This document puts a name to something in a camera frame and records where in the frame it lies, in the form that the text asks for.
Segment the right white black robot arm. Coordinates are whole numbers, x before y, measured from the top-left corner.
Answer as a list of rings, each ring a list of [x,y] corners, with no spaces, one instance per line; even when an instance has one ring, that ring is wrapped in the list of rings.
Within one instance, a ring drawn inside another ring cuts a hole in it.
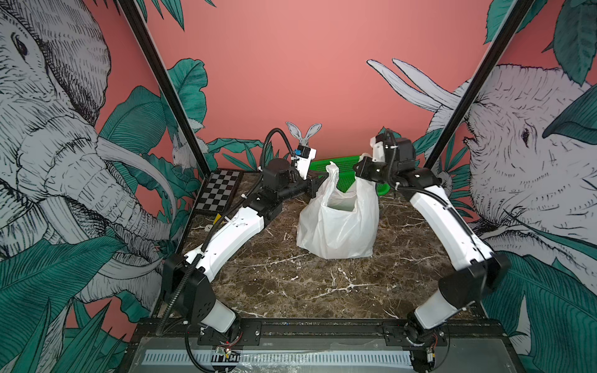
[[[373,153],[354,166],[362,180],[387,184],[422,215],[443,245],[454,272],[441,278],[438,290],[411,312],[404,332],[410,344],[428,346],[438,328],[473,303],[495,292],[511,262],[495,253],[464,221],[430,169],[416,166],[413,143],[387,130],[371,138]]]

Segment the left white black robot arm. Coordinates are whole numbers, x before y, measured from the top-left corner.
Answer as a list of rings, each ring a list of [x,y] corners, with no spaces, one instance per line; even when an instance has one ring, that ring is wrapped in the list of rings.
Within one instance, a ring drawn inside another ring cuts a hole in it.
[[[166,260],[161,290],[167,307],[157,335],[166,332],[170,314],[178,312],[191,326],[211,328],[226,341],[239,339],[239,316],[217,300],[211,283],[228,260],[281,213],[287,200],[314,198],[328,177],[327,172],[312,171],[302,158],[271,160],[249,194],[213,225],[202,245]]]

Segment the white plastic bag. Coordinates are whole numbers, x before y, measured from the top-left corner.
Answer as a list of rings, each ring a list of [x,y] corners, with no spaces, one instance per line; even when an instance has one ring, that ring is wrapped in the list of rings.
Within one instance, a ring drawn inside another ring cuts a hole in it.
[[[337,163],[328,163],[326,172],[328,178],[299,215],[296,245],[326,260],[372,256],[379,225],[376,185],[357,178],[343,192],[337,188]]]

